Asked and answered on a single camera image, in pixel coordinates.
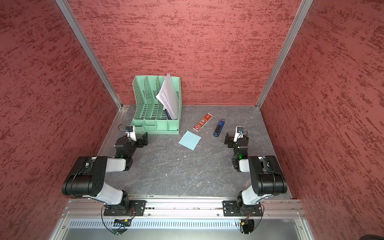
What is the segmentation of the light blue square paper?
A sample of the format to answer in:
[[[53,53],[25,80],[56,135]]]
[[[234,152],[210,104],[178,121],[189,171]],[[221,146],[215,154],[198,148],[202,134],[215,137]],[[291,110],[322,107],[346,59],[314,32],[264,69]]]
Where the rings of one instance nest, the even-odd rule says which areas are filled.
[[[195,135],[190,131],[186,131],[186,133],[179,141],[179,144],[193,151],[199,143],[200,139],[200,136]]]

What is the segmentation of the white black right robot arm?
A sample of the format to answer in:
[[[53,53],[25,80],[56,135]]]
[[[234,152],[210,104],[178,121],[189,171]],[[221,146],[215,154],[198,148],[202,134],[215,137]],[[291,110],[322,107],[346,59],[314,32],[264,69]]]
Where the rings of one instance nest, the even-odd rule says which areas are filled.
[[[224,144],[234,150],[233,168],[240,173],[249,173],[251,185],[240,191],[233,209],[226,213],[240,216],[255,215],[260,212],[261,201],[285,194],[288,191],[283,171],[275,156],[248,155],[249,138],[243,134],[237,137],[226,134]]]

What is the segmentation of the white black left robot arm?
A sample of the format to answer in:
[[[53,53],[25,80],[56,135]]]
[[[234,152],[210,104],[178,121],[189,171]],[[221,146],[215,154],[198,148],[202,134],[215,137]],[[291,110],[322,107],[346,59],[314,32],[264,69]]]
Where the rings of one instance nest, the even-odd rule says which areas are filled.
[[[126,172],[133,164],[137,148],[148,145],[148,134],[132,140],[128,136],[117,139],[116,155],[79,157],[67,175],[62,193],[76,198],[90,198],[105,204],[102,211],[106,216],[142,216],[146,201],[130,202],[128,193],[118,190],[105,182],[106,173]]]

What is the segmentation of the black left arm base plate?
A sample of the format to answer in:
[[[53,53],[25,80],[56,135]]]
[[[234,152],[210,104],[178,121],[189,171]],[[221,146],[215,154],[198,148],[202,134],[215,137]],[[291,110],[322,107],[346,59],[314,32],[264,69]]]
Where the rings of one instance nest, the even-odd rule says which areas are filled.
[[[103,215],[107,217],[116,217],[116,216],[128,216],[142,217],[144,215],[144,210],[146,208],[146,201],[144,200],[133,200],[129,201],[128,204],[119,204],[119,205],[106,205]]]

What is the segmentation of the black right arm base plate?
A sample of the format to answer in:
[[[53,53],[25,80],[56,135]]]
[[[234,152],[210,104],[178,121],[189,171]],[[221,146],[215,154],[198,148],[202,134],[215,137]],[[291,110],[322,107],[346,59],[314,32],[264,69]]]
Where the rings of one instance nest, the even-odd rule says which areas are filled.
[[[263,215],[261,204],[248,206],[237,201],[223,201],[222,204],[225,217],[261,217]]]

